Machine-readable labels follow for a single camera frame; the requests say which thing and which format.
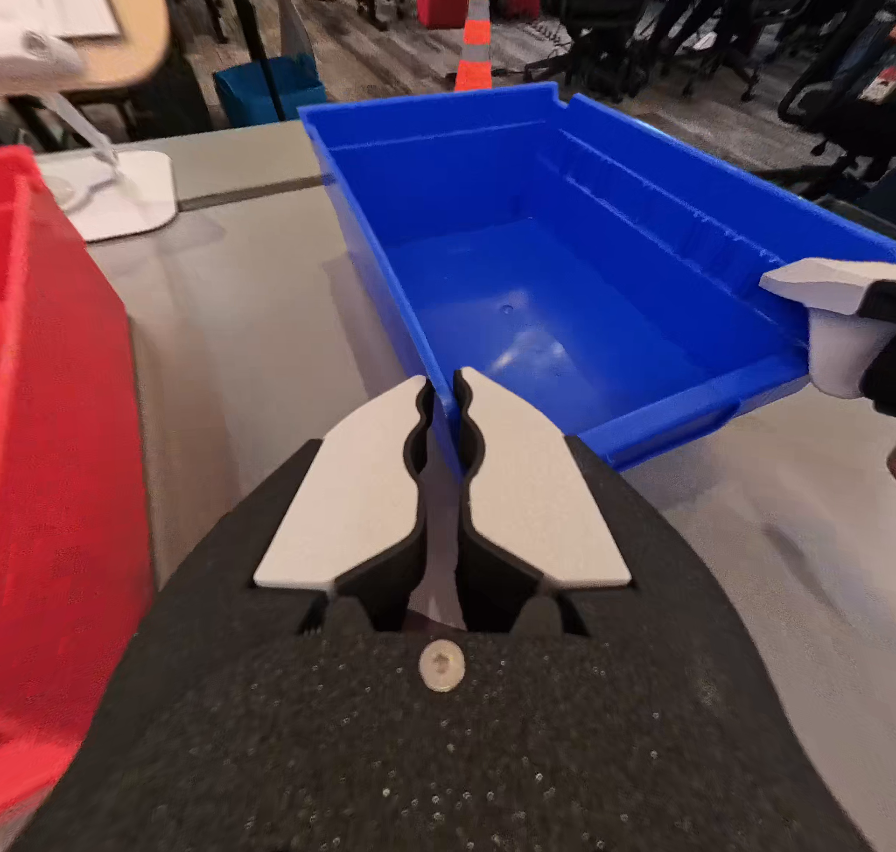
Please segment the blue plastic bin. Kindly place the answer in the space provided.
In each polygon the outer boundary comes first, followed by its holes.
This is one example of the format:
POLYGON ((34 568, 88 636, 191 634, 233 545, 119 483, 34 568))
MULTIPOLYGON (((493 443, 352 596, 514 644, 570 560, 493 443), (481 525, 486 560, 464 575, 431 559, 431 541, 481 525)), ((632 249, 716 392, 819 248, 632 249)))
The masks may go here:
POLYGON ((350 259, 458 448, 473 367, 617 470, 808 382, 805 310, 760 288, 894 241, 555 84, 303 107, 350 259))

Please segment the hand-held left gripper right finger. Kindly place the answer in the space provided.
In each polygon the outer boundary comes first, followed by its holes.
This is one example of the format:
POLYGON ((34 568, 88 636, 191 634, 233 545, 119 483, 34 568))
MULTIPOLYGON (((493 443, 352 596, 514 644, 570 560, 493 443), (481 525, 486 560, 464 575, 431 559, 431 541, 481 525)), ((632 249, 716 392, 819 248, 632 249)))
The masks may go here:
POLYGON ((566 437, 473 367, 455 373, 464 529, 550 589, 623 588, 632 574, 566 437))

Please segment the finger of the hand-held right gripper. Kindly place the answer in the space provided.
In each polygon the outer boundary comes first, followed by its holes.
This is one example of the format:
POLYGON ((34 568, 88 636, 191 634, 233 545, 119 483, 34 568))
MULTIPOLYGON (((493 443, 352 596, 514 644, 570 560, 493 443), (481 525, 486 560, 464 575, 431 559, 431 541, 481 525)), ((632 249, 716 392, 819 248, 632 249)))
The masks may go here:
POLYGON ((761 288, 841 316, 895 319, 895 264, 805 258, 766 272, 761 288))
POLYGON ((812 385, 832 398, 863 398, 860 378, 877 345, 894 331, 870 319, 813 307, 808 309, 808 326, 812 385))

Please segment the orange striped bar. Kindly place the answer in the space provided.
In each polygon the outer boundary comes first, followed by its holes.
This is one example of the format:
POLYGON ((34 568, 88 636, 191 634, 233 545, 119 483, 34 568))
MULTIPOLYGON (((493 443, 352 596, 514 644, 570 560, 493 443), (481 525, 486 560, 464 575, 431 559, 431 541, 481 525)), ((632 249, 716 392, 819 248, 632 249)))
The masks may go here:
POLYGON ((490 0, 468 0, 461 58, 454 79, 456 92, 492 87, 490 0))

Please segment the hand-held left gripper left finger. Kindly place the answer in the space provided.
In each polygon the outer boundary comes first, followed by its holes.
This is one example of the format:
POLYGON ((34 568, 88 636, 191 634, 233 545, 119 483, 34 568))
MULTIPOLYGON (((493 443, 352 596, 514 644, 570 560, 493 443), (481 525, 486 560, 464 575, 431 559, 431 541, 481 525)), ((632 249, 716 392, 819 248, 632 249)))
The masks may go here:
POLYGON ((411 376, 348 414, 322 439, 253 582, 334 594, 425 526, 431 382, 411 376))

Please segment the red plastic bin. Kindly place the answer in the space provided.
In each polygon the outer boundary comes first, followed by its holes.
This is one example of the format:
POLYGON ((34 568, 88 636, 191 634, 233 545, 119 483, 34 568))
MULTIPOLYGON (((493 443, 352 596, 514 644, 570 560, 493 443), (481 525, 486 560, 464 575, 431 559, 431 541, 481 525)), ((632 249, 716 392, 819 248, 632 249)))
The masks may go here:
POLYGON ((130 324, 31 151, 1 154, 1 811, 50 791, 150 606, 130 324))

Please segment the black office chair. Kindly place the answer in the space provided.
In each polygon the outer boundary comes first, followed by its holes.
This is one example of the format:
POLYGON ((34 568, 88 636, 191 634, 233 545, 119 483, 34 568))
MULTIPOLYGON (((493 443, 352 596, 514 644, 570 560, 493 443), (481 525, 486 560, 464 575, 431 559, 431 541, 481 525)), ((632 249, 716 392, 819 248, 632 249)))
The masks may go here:
POLYGON ((566 31, 566 51, 526 64, 525 84, 557 77, 619 104, 629 90, 631 44, 650 0, 541 0, 543 11, 566 31))

